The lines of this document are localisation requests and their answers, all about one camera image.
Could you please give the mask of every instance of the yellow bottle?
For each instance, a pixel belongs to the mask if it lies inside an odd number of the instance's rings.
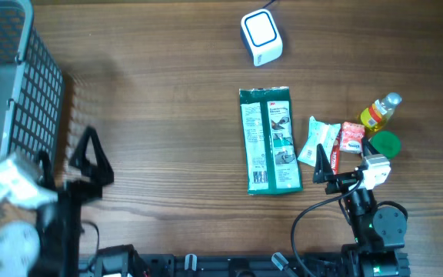
[[[389,121],[399,103],[401,96],[391,92],[384,99],[375,100],[370,107],[361,112],[360,121],[368,130],[376,132]]]

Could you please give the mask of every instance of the gray plastic bin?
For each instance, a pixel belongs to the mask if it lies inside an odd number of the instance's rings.
[[[33,18],[29,0],[0,1],[0,158],[43,149],[54,161],[64,83]]]

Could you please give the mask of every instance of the white cube device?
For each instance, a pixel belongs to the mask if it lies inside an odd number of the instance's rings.
[[[241,37],[255,66],[277,59],[283,51],[283,42],[271,13],[259,9],[244,16],[240,22]]]

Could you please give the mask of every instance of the white packet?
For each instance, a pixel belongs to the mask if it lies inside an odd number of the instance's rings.
[[[315,166],[315,156],[317,153],[317,145],[319,143],[324,147],[328,161],[331,158],[332,146],[338,136],[341,124],[326,124],[316,121],[314,116],[308,120],[308,139],[304,148],[301,150],[298,160],[308,165]]]

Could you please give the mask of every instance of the green round object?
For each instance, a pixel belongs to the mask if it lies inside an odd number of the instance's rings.
[[[370,143],[387,159],[394,158],[401,150],[401,141],[398,136],[388,131],[378,132],[370,138]]]

